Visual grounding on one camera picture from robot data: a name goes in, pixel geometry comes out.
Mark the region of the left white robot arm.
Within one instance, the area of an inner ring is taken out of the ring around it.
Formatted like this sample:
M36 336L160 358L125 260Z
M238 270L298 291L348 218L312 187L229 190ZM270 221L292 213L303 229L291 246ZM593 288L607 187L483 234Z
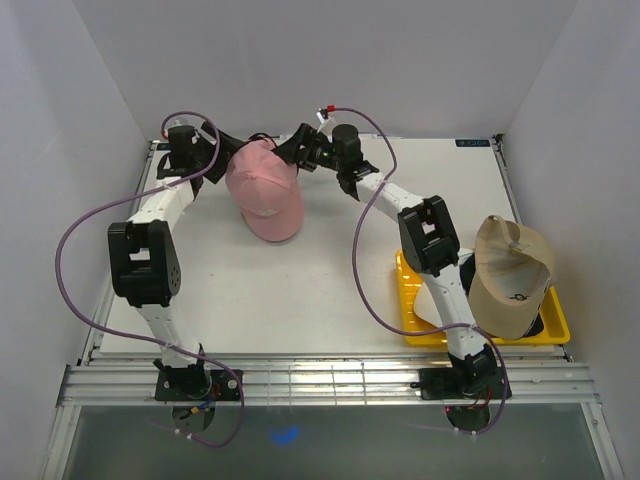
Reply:
M210 392L212 376L202 360L184 353L204 351L180 318L176 298L182 273L172 230L204 181L218 183L245 142L216 133L207 121L200 128L175 125L165 136L168 151L157 165L158 191L128 220L108 228L111 279L115 294L126 299L160 342L161 357L154 365L164 376L161 384L197 400Z

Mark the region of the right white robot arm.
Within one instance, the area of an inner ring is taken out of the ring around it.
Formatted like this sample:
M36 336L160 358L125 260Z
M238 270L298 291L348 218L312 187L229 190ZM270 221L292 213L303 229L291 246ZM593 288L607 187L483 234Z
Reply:
M303 124L274 152L302 170L323 167L335 172L345 194L398 226L404 260L436 306L440 322L435 330L446 336L450 361L444 368L420 370L412 388L434 400L507 398L504 360L470 309L460 273L470 253L460 246L445 201L417 196L392 183L366 160L359 132L349 124L334 127L331 135Z

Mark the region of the right black corner label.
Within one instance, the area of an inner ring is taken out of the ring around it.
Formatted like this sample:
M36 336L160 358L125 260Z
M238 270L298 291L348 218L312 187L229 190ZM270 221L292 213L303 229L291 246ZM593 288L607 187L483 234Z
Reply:
M490 148L491 142L487 139L456 139L458 148Z

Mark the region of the white baseball cap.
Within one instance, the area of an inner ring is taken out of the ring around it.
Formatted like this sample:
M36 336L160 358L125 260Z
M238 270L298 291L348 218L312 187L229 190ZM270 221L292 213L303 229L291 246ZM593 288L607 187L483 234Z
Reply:
M436 328L442 326L442 320L437 310L437 306L425 283L420 286L416 293L413 303L413 311L414 314L422 321L427 322Z

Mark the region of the beige baseball cap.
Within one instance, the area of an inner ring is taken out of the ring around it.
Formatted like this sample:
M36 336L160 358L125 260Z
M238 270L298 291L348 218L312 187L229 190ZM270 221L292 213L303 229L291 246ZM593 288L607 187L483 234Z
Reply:
M555 276L555 255L538 231L498 215L480 226L468 302L476 325L518 340L532 329Z

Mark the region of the yellow plastic tray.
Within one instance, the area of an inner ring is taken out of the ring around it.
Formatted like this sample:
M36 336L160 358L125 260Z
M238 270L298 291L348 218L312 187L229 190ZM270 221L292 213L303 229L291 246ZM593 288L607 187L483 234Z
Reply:
M404 259L401 250L395 254L395 275L397 286L397 298L402 329L409 332L433 330L436 327L422 321L413 311L413 303L416 293L422 285L419 275L414 272ZM498 346L546 346L564 345L571 339L571 333L557 292L551 287L541 304L539 312L542 329L533 336L523 337L518 340L505 340L494 337ZM406 342L412 347L444 347L447 343L444 332L428 336L409 336Z

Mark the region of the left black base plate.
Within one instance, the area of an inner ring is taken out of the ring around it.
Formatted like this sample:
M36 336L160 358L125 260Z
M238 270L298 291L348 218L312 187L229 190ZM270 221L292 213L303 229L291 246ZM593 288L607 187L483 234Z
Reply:
M227 371L207 370L210 377L209 390L206 394L188 395L177 388L169 386L166 375L158 374L153 399L160 402L233 402L240 400L239 382Z

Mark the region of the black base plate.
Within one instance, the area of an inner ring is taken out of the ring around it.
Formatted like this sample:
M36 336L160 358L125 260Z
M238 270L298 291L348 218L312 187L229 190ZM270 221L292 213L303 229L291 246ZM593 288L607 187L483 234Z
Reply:
M210 377L209 390L206 394L188 395L177 388L169 386L166 375L158 374L153 399L160 402L233 402L240 400L239 382L227 371L207 370Z
M418 379L411 382L410 387L418 390L423 400L500 400L503 395L507 399L512 397L512 390L506 386L501 369L469 379L453 367L423 368L418 370Z

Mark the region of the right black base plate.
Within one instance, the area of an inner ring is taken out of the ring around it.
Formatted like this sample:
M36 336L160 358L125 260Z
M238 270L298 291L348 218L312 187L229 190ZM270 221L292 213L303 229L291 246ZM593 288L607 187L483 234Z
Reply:
M411 382L410 387L418 390L423 400L500 400L503 395L507 399L512 397L512 390L506 386L501 369L469 379L453 367L423 368L418 370L418 379Z

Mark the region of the aluminium frame rail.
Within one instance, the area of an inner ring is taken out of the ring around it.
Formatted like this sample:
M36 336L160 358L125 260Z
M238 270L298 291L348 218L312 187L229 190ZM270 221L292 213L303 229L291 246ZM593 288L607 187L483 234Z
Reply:
M410 384L416 362L309 361L242 362L249 407L399 406L423 402ZM110 364L72 367L63 377L64 406L141 406L154 403L159 371L152 366ZM512 363L514 404L596 403L600 395L589 368L580 363Z

